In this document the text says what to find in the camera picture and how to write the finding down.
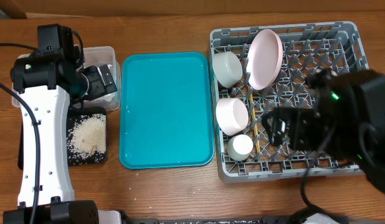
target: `gray dish rack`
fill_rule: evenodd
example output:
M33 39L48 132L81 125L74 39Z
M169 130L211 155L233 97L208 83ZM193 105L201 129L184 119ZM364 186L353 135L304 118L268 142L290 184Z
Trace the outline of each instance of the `gray dish rack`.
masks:
M283 61L274 84L256 91L248 84L245 69L250 44L263 29L278 34L283 46ZM214 110L221 98L239 98L249 112L249 123L241 133L254 141L254 149L246 161L233 161L227 155L225 135L215 121L217 168L225 183L277 180L303 175L310 162L310 152L293 151L287 142L280 147L269 144L261 117L276 106L311 107L314 97L304 85L304 77L317 68L331 67L338 75L368 69L357 27L352 22L322 22L281 26L216 29L210 36L211 91ZM215 54L231 51L244 68L242 79L233 87L221 86L212 69ZM360 175L357 165L327 169L342 164L330 156L319 158L318 167L310 175Z

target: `white cup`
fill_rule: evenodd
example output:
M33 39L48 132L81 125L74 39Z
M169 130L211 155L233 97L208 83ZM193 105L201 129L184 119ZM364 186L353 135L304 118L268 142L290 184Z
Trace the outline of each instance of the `white cup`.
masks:
M249 136L239 134L227 143L227 154L235 161L243 161L249 157L253 147L254 143Z
M212 68L219 83L226 88L232 87L242 78L240 60L233 52L215 54Z
M248 110L238 98L223 98L216 105L216 120L226 135L234 135L248 125Z

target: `green led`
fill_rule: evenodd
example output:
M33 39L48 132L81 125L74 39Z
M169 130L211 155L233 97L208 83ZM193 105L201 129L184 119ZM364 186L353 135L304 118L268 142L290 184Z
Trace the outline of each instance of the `green led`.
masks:
M331 94L332 98L334 98L335 100L338 100L339 99L339 96L335 93L332 93Z

